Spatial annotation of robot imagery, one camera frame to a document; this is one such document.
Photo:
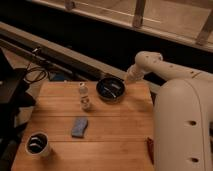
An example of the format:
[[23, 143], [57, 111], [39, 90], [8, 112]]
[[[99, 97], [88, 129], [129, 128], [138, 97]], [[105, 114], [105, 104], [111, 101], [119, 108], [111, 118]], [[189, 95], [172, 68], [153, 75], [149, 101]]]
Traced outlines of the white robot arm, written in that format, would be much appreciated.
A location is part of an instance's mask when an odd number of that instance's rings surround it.
[[136, 82], [150, 72], [166, 81], [154, 104], [154, 171], [213, 171], [213, 74], [141, 51], [125, 81]]

